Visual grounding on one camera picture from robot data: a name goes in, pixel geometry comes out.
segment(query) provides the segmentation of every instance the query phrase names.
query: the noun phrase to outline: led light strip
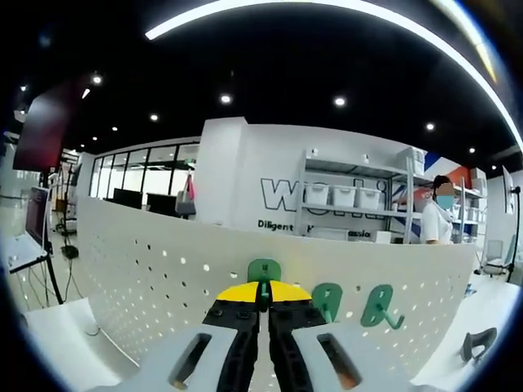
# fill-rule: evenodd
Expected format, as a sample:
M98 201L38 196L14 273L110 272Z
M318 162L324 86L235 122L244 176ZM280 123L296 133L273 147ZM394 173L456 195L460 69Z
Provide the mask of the led light strip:
M405 18L393 11L387 10L386 8L363 2L361 0L219 0L217 2L211 2L205 6L197 7L193 10L175 16L162 24L154 27L145 33L145 36L149 40L153 40L166 32L175 29L189 23L193 20L203 18L212 14L216 14L222 11L234 10L235 8L257 6L261 4L276 4L276 3L310 3L310 4L321 4L325 6L333 6L345 8L347 10L359 11L368 15L376 16L377 18L386 20L395 25L402 27L425 39L434 47L437 47L440 51L444 52L448 57L454 60L459 66L461 66L475 81L476 83L486 92L487 96L492 100L496 108L501 113L505 123L508 125L520 151L523 152L523 140L521 139L520 133L517 130L516 124L512 120L507 108L503 102L499 99L494 89L487 83L487 81L481 76L481 74L470 64L462 55L460 55L454 48L452 48L447 42L439 38L434 33L422 27L420 24L413 22L412 20Z

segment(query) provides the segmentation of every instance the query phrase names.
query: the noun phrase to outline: white floor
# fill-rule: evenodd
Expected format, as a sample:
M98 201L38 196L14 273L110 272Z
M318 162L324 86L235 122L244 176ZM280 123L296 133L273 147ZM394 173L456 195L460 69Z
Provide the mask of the white floor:
M24 221L22 202L0 198L1 235L20 234ZM82 258L67 261L60 252L62 237L53 234L51 240L55 248L53 268L67 305L54 306L57 301L45 265L7 276L13 300L19 311L26 314L30 335L41 354L71 390L83 392L98 385L117 384L131 376L136 366L97 330L87 300L77 301L94 290ZM458 390L475 371L471 365L463 365L458 356L465 334L497 327L500 335L507 324L520 288L485 276L472 275L471 282L477 293L463 300L443 342L415 377L414 384Z

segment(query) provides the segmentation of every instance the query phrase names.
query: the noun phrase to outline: black monitor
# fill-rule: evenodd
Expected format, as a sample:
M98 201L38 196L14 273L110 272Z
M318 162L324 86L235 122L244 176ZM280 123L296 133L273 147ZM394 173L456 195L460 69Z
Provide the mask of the black monitor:
M127 189L114 189L113 203L141 210L141 192Z
M149 212L167 216L180 217L176 212L176 196L166 194L147 194L147 206Z
M47 200L49 189L31 188L29 201L27 203L27 215L25 216L25 231L33 237L39 245L43 245L47 239L45 230L47 220Z

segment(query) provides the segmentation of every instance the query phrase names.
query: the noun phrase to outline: white pegboard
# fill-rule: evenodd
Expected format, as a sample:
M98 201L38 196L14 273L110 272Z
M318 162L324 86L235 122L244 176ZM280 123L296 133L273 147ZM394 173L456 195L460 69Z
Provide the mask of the white pegboard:
M201 323L216 296L245 283L250 261L270 257L282 280L307 291L338 283L338 321L359 324L370 291L394 287L391 311L405 316L400 330L385 321L361 328L376 350L415 376L440 344L463 299L474 247L349 243L260 234L180 220L93 198L78 202L78 245L99 292L89 298L96 320L140 363L169 333ZM259 346L268 347L268 334ZM277 390L272 363L260 353L253 390Z

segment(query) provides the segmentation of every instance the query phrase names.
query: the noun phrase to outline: face mask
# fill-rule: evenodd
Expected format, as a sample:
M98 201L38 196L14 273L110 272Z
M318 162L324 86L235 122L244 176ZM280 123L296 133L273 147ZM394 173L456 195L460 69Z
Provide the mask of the face mask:
M438 203L438 206L444 210L448 210L454 204L454 196L436 196L436 202Z

